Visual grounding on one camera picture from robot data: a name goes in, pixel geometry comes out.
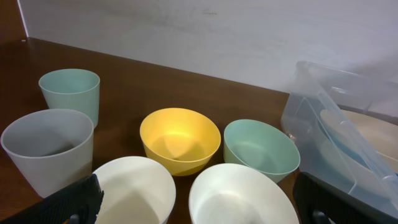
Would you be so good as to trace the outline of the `blue plate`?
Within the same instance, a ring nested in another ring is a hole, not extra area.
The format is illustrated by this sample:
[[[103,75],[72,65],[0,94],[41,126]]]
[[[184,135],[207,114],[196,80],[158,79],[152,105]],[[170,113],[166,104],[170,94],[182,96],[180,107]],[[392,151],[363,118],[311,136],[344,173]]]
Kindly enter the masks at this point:
[[[362,157],[359,155],[358,150],[354,148],[354,145],[350,141],[348,141],[344,136],[342,138],[339,137],[338,134],[333,134],[328,128],[324,128],[321,122],[317,122],[320,131],[327,138],[327,140],[335,143],[336,147],[338,147],[344,154],[350,157],[352,160],[356,161],[358,164],[362,165],[366,169],[369,169],[369,166],[365,163]]]

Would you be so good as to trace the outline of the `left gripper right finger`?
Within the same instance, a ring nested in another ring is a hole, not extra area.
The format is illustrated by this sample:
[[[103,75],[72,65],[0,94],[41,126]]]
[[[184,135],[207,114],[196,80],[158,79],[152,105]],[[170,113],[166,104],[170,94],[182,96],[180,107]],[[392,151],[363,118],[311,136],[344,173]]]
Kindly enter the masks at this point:
[[[303,224],[397,224],[397,218],[307,172],[298,174],[293,196]]]

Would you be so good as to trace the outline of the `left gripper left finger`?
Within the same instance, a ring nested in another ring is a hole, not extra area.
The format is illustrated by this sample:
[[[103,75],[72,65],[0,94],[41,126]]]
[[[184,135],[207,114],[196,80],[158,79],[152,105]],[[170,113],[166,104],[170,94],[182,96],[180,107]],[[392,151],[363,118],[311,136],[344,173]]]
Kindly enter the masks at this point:
[[[7,223],[94,224],[104,197],[97,175],[88,175],[1,221]]]

